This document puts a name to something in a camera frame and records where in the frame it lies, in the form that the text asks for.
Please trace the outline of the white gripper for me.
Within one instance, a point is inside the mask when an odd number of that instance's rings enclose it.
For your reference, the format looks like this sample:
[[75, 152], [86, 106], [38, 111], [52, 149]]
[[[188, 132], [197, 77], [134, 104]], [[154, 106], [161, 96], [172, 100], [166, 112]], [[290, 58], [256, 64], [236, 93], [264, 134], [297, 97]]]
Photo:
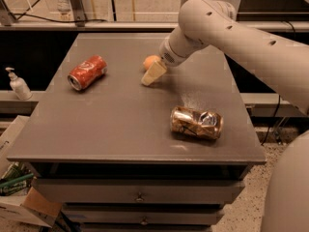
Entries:
[[[190, 39], [180, 27], [176, 27], [160, 45], [159, 56], [167, 67], [176, 67], [189, 58], [191, 54], [204, 49], [206, 46], [205, 43]], [[150, 86], [167, 72], [167, 68], [162, 62], [153, 61], [150, 64], [141, 79], [143, 85]]]

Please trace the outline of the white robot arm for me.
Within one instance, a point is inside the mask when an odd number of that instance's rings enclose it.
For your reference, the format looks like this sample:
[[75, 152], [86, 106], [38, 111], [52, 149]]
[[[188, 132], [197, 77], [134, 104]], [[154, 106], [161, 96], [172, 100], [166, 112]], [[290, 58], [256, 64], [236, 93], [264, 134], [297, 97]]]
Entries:
[[[234, 21], [228, 2], [188, 0], [178, 26], [162, 42], [160, 59], [142, 78], [146, 86], [192, 53], [213, 45], [298, 110], [309, 112], [309, 45]], [[276, 163], [267, 188], [261, 232], [309, 232], [309, 131], [301, 134]]]

